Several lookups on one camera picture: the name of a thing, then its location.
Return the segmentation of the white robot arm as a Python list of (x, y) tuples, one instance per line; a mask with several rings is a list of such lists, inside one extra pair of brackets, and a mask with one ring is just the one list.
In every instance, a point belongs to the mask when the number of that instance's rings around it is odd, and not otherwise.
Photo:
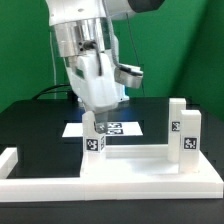
[(154, 11), (165, 0), (45, 0), (59, 55), (72, 90), (95, 114), (95, 130), (107, 131), (105, 114), (121, 100), (120, 88), (138, 88), (143, 72), (119, 62), (113, 20)]

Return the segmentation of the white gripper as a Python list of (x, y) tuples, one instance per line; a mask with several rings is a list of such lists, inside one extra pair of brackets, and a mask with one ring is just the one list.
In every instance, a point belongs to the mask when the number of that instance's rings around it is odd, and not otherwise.
[(118, 105), (113, 69), (108, 56), (95, 53), (65, 59), (65, 67), (74, 93), (82, 100), (86, 111), (95, 113), (95, 130), (108, 130), (108, 113)]

